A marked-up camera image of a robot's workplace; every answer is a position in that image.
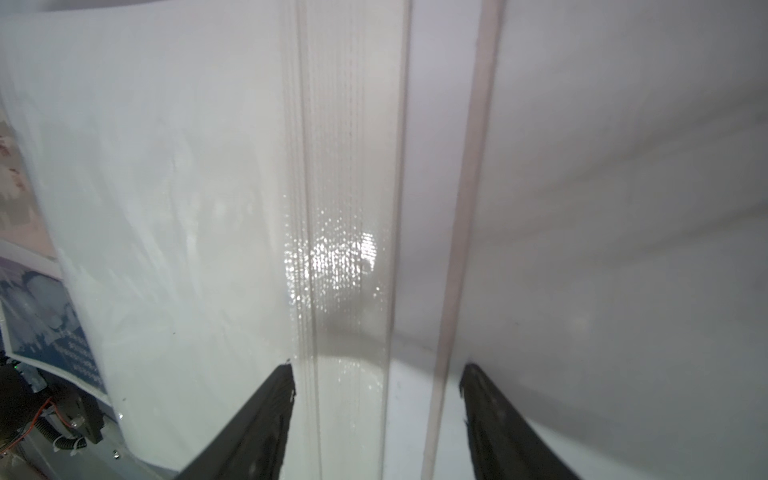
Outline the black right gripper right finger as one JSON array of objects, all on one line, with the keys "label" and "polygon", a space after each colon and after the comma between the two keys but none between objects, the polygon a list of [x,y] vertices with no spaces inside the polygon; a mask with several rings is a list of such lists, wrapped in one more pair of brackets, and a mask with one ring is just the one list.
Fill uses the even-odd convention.
[{"label": "black right gripper right finger", "polygon": [[473,472],[480,480],[577,480],[475,363],[459,383]]}]

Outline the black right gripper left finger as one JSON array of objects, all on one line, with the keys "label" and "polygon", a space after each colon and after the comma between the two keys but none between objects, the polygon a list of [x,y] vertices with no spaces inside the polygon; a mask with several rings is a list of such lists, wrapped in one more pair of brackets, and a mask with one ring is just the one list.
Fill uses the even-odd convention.
[{"label": "black right gripper left finger", "polygon": [[277,480],[296,393],[292,365],[268,376],[217,437],[177,476],[183,480]]}]

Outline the dark blue card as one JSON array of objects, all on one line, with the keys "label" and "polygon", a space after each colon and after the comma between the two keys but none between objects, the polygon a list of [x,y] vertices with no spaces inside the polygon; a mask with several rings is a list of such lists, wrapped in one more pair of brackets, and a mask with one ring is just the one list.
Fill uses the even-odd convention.
[{"label": "dark blue card", "polygon": [[2,259],[1,336],[9,357],[108,401],[84,330],[60,280]]}]

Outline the white photo album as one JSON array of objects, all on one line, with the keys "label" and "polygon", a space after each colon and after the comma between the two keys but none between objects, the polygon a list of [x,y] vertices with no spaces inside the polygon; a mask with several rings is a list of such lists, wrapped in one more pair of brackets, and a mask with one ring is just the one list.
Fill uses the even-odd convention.
[{"label": "white photo album", "polygon": [[5,1],[1,104],[124,442],[278,365],[286,479],[767,475],[763,1]]}]

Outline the pale beige card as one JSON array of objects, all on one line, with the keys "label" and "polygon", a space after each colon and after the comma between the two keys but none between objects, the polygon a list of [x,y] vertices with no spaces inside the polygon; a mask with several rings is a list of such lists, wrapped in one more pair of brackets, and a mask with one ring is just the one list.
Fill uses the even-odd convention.
[{"label": "pale beige card", "polygon": [[56,252],[4,110],[1,110],[1,238],[49,259]]}]

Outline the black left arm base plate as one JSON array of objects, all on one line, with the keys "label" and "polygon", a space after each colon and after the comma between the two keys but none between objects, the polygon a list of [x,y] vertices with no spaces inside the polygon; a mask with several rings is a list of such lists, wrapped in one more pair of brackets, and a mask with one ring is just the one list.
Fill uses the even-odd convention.
[{"label": "black left arm base plate", "polygon": [[95,397],[52,374],[1,360],[1,452],[34,430],[54,448],[75,452],[103,440],[104,414]]}]

